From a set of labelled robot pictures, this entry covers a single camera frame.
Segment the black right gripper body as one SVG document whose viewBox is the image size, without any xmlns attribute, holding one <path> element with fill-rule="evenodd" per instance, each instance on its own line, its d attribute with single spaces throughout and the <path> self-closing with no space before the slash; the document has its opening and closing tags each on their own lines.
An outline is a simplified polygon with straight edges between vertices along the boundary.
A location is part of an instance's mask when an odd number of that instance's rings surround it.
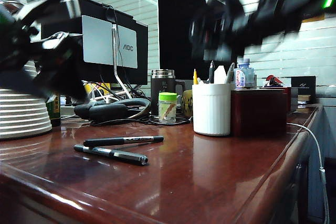
<svg viewBox="0 0 336 224">
<path fill-rule="evenodd" d="M 245 18 L 239 0 L 205 0 L 205 6 L 191 19 L 189 40 L 192 58 L 204 61 L 233 61 L 244 47 L 233 38 L 237 18 Z"/>
</svg>

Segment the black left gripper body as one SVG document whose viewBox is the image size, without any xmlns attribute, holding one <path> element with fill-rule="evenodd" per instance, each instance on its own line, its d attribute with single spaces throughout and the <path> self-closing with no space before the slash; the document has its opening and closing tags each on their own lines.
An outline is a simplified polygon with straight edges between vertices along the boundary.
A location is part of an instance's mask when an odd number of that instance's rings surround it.
<svg viewBox="0 0 336 224">
<path fill-rule="evenodd" d="M 34 43 L 40 72 L 34 82 L 49 91 L 84 101 L 87 93 L 80 79 L 78 57 L 81 35 L 57 32 Z"/>
</svg>

